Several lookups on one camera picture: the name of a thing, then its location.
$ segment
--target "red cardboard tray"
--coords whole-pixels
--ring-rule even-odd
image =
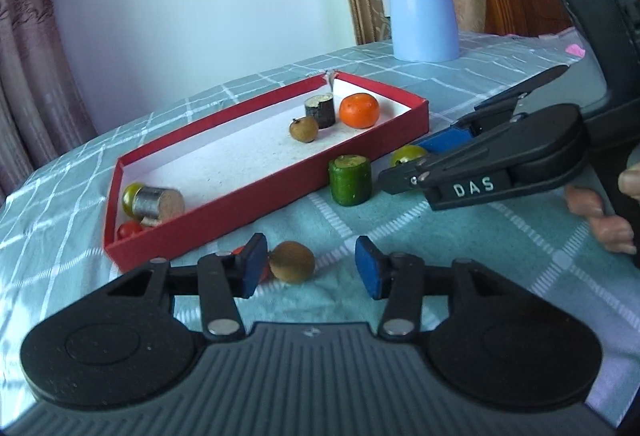
[[[116,162],[104,223],[104,250],[122,272],[151,259],[172,260],[328,184],[328,163],[342,154],[372,161],[429,131],[429,103],[384,83],[338,72],[320,74],[237,103],[131,151]],[[315,94],[342,99],[368,92],[380,119],[355,130],[338,119],[311,143],[289,136]],[[186,212],[117,241],[129,218],[120,205],[133,181],[179,190]]]

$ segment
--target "electrical outlet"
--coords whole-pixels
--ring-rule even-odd
[[[391,16],[391,9],[389,7],[389,0],[382,0],[382,12],[384,13],[385,17],[390,17]]]

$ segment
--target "yellow-green tomato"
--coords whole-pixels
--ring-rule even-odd
[[[429,153],[419,145],[405,145],[391,154],[391,166],[395,167],[402,163],[417,160]]]
[[[133,199],[136,197],[138,191],[144,186],[145,183],[131,183],[122,193],[122,210],[124,210],[124,213],[129,217],[133,217],[134,219],[136,216],[133,214]]]

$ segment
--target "tablecloth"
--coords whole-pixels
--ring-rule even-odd
[[[571,37],[462,33],[461,58],[442,64],[398,61],[388,42],[335,51],[213,87],[118,127],[38,170],[0,211],[0,426],[34,401],[18,358],[28,330],[118,274],[101,248],[101,232],[119,156],[235,102],[330,69],[428,98],[431,130],[440,130],[484,98],[551,66],[578,60],[564,51],[567,40]],[[377,161],[374,172],[386,164],[388,159]],[[258,287],[254,297],[238,299],[247,328],[266,320],[367,321],[375,327],[384,303],[368,298],[353,261],[354,241],[366,234],[384,252],[411,252],[428,264],[476,259],[586,322],[605,353],[588,402],[612,424],[619,423],[638,389],[640,272],[627,257],[601,249],[588,225],[569,215],[561,191],[432,212],[419,193],[377,191],[364,205],[341,208],[322,189],[174,264],[235,249],[254,232],[263,232],[271,247],[284,240],[306,244],[318,268],[304,285],[273,281]],[[197,329],[196,299],[180,297],[175,316]],[[425,329],[446,316],[444,298],[425,299]]]

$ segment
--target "human hand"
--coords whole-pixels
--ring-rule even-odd
[[[620,192],[640,201],[640,163],[628,168],[618,178]],[[564,189],[571,213],[589,221],[591,231],[604,247],[613,252],[635,255],[634,231],[626,219],[617,215],[604,215],[602,198],[592,190],[567,185]]]

